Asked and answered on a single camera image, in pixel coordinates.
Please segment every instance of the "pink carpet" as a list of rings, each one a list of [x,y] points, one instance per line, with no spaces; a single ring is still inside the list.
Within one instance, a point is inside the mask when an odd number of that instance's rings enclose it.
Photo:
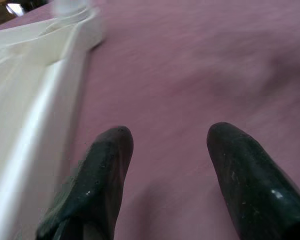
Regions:
[[[300,187],[300,0],[108,0],[72,164],[97,134],[134,137],[116,240],[237,240],[206,136],[256,138]],[[44,6],[4,26],[46,19]]]

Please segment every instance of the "white plastic object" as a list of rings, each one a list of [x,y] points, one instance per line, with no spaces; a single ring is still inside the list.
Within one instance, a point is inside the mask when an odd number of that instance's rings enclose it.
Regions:
[[[99,10],[84,11],[0,31],[0,240],[34,239],[54,195],[85,59],[103,36]]]

